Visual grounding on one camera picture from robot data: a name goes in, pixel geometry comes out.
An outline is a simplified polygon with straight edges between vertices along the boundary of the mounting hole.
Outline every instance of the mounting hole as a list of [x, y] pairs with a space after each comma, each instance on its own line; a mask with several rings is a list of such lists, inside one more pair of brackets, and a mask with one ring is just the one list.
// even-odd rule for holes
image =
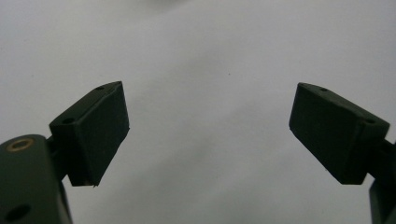
[[6, 215], [7, 222], [14, 222], [21, 220], [22, 218], [26, 217], [29, 214], [31, 207], [29, 204], [21, 204], [11, 211], [9, 211]]
[[63, 124], [69, 124], [69, 123], [73, 123], [75, 121], [75, 119], [72, 118], [68, 118], [68, 119], [64, 119], [64, 121], [62, 121]]
[[9, 144], [7, 146], [7, 151], [9, 152], [21, 151], [30, 147], [34, 142], [35, 140], [33, 138], [22, 138]]
[[374, 123], [375, 123], [375, 120], [373, 120], [373, 119], [367, 119], [366, 122], [367, 122], [367, 123], [374, 124]]

